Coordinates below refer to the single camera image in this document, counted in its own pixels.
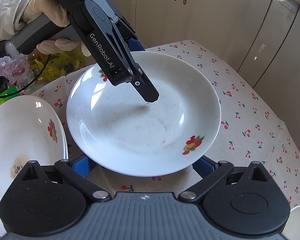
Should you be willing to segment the left hand in latex glove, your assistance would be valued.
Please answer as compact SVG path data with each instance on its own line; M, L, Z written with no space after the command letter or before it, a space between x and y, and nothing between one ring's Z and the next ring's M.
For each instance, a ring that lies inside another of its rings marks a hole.
M70 23L67 16L67 10L57 0L30 0L21 14L20 21L30 23L41 14L46 15L55 25L67 27ZM49 55L61 51L72 51L81 46L82 54L86 57L91 55L90 51L82 41L71 41L67 38L57 40L46 40L37 45L37 50L42 54Z

